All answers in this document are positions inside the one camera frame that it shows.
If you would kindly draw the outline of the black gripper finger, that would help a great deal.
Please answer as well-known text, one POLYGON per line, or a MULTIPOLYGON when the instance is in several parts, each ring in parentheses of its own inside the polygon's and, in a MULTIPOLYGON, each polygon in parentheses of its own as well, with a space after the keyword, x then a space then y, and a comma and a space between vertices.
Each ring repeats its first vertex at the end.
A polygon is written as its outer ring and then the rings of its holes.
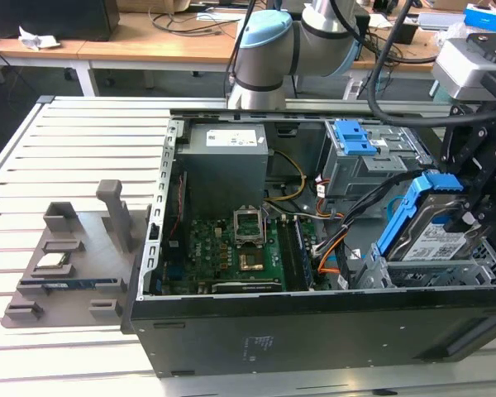
POLYGON ((482 126, 448 127, 440 153, 440 170, 454 175, 470 195, 485 195, 489 179, 489 129, 482 126))
POLYGON ((464 183, 464 200, 446 223, 447 232, 466 232, 472 222, 496 227, 496 145, 464 147, 451 158, 448 172, 464 183))

